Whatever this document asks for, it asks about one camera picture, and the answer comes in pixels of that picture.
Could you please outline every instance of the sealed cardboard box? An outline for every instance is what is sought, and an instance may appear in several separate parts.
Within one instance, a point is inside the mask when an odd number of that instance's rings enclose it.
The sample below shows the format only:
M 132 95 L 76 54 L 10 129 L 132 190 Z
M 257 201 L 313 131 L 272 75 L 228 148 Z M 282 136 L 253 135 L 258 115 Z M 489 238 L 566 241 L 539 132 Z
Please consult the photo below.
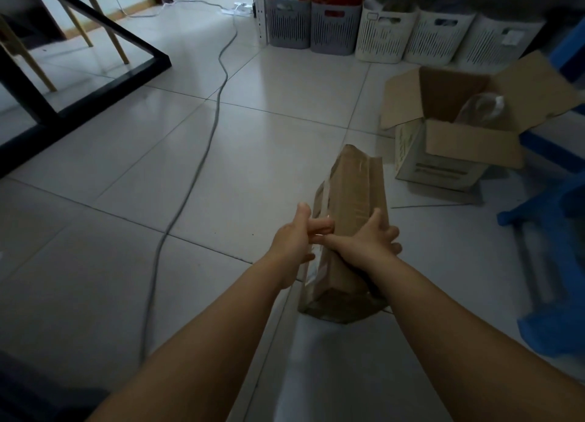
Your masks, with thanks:
M 327 180 L 315 194 L 313 217 L 335 219 L 335 234 L 352 236 L 374 208 L 387 217 L 381 158 L 371 158 L 345 145 Z M 387 303 L 364 273 L 347 265 L 335 252 L 314 245 L 315 260 L 301 265 L 303 291 L 298 310 L 339 323 L 364 319 Z
M 486 127 L 453 123 L 483 92 L 504 96 Z M 453 190 L 472 187 L 490 165 L 521 168 L 518 135 L 579 105 L 579 95 L 535 51 L 487 76 L 422 66 L 386 82 L 382 129 L 396 127 L 396 178 Z

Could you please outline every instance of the person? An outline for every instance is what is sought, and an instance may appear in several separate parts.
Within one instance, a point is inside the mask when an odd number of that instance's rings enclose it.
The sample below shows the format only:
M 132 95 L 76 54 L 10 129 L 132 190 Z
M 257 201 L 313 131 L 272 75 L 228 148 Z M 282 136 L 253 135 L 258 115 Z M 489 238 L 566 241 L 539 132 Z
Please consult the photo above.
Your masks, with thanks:
M 299 265 L 314 258 L 309 244 L 338 252 L 370 276 L 455 421 L 585 420 L 585 388 L 400 260 L 399 230 L 381 211 L 352 237 L 333 234 L 334 226 L 329 218 L 312 219 L 309 205 L 300 203 L 266 255 L 88 420 L 226 420 L 276 296 L 293 284 Z

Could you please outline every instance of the wooden chair leg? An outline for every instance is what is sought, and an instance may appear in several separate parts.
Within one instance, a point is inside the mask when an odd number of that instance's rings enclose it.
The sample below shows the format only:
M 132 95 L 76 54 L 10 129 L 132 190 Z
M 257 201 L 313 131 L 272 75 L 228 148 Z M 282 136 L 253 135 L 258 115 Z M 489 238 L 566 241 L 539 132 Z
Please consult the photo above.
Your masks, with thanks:
M 69 8 L 69 6 L 65 5 L 64 3 L 62 3 L 61 5 L 63 6 L 63 9 L 67 13 L 67 15 L 69 16 L 69 18 L 73 22 L 73 24 L 75 25 L 75 27 L 77 28 L 77 31 L 79 31 L 79 33 L 81 34 L 81 36 L 84 38 L 85 43 L 87 43 L 87 46 L 88 47 L 93 47 L 94 46 L 93 43 L 91 43 L 91 40 L 90 40 L 89 36 L 87 35 L 87 33 L 85 32 L 85 30 L 83 29 L 83 26 L 81 25 L 81 23 L 79 22 L 79 20 L 75 16 L 75 14 L 73 14 L 73 11 L 71 11 L 71 8 Z
M 91 3 L 92 7 L 94 7 L 94 10 L 99 11 L 102 14 L 104 13 L 99 6 L 98 0 L 89 0 L 89 1 Z M 130 61 L 128 60 L 128 57 L 126 57 L 126 54 L 124 53 L 124 50 L 122 49 L 122 46 L 120 45 L 120 42 L 118 41 L 118 38 L 116 37 L 114 32 L 112 30 L 110 30 L 109 28 L 106 28 L 106 33 L 109 35 L 110 40 L 113 43 L 113 46 L 118 50 L 118 54 L 122 58 L 122 62 L 124 62 L 126 65 L 129 64 Z
M 12 28 L 10 25 L 8 25 L 2 16 L 0 16 L 0 31 L 2 31 L 4 36 L 6 36 L 11 45 L 16 49 L 17 53 L 20 54 L 24 60 L 26 60 L 26 63 L 29 64 L 37 76 L 40 77 L 47 88 L 55 93 L 57 88 L 55 88 L 53 82 L 51 82 L 51 80 L 47 77 L 47 74 L 44 73 L 39 64 L 37 64 L 37 62 L 33 59 L 33 56 L 30 55 L 24 44 L 20 41 L 14 31 L 12 31 Z

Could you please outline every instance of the brown cardboard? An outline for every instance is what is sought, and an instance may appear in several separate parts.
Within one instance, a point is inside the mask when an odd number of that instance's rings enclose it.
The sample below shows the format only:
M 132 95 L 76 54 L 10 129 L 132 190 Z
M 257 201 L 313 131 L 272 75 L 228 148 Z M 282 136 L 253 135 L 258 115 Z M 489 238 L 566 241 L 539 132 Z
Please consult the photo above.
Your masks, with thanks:
M 502 94 L 486 127 L 454 124 L 473 95 Z M 422 66 L 386 82 L 380 127 L 396 127 L 396 177 L 466 191 L 490 165 L 523 167 L 518 134 L 579 105 L 577 91 L 538 51 L 495 76 Z
M 371 158 L 353 145 L 345 145 L 329 179 L 315 194 L 313 217 L 335 219 L 335 234 L 354 235 L 374 208 L 387 217 L 382 160 Z M 304 264 L 302 313 L 338 323 L 350 323 L 387 306 L 379 292 L 370 290 L 363 273 L 347 265 L 336 253 L 315 245 L 314 261 Z

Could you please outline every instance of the person's right arm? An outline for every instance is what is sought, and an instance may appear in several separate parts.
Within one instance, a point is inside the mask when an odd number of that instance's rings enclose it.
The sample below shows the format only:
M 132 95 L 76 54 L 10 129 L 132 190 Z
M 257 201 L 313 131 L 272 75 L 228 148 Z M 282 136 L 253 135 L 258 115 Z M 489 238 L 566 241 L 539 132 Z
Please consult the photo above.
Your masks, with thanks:
M 354 237 L 317 236 L 366 271 L 455 421 L 585 420 L 585 387 L 466 310 L 395 254 L 376 210 Z

